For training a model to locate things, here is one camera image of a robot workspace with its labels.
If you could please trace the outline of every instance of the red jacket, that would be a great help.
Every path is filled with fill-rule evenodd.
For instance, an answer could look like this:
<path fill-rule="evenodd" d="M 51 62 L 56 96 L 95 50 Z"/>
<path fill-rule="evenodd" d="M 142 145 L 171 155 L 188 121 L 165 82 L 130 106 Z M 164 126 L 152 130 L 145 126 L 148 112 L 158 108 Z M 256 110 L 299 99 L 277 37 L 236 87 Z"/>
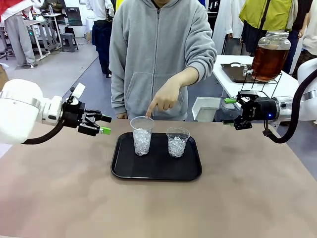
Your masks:
<path fill-rule="evenodd" d="M 23 0 L 0 0 L 0 21 L 1 15 L 9 8 L 12 7 Z"/>

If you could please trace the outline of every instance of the jar lid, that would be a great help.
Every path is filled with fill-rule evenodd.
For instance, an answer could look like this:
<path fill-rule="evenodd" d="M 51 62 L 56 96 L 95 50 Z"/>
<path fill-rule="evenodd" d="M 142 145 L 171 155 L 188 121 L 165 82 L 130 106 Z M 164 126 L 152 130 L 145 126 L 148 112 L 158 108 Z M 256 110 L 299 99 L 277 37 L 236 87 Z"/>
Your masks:
<path fill-rule="evenodd" d="M 268 31 L 266 35 L 277 38 L 287 38 L 289 33 L 285 31 Z"/>

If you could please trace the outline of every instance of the cardboard box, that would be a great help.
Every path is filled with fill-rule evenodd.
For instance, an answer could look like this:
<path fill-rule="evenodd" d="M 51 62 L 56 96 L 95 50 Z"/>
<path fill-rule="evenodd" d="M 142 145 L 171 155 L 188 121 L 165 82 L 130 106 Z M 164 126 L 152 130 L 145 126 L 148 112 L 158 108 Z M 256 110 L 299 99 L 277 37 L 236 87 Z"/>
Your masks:
<path fill-rule="evenodd" d="M 0 64 L 0 91 L 2 91 L 2 88 L 5 83 L 9 81 L 8 75 L 6 74 L 4 68 Z"/>

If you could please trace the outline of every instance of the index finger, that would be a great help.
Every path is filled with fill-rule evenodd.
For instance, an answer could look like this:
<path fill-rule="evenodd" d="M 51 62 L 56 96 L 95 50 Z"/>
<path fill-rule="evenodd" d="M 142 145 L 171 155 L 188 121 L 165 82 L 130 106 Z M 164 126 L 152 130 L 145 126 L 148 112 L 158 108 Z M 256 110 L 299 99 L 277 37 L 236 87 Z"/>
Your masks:
<path fill-rule="evenodd" d="M 156 100 L 153 100 L 153 101 L 151 102 L 151 104 L 149 105 L 149 108 L 148 108 L 147 113 L 145 114 L 145 117 L 150 118 L 151 115 L 152 115 L 152 112 L 153 112 L 153 110 L 154 110 L 154 108 L 155 108 L 156 106 L 157 106 L 157 102 L 156 102 Z"/>

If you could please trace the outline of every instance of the plastic cup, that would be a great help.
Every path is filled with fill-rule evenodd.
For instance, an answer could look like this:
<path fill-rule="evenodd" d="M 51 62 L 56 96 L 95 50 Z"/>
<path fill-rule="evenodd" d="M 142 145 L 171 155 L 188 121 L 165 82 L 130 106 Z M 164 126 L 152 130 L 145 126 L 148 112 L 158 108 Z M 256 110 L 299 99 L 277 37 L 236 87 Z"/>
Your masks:
<path fill-rule="evenodd" d="M 148 154 L 154 121 L 151 118 L 136 117 L 130 122 L 133 128 L 134 151 L 137 155 Z"/>
<path fill-rule="evenodd" d="M 189 131 L 182 127 L 171 127 L 167 129 L 168 152 L 171 157 L 179 158 L 184 154 Z"/>

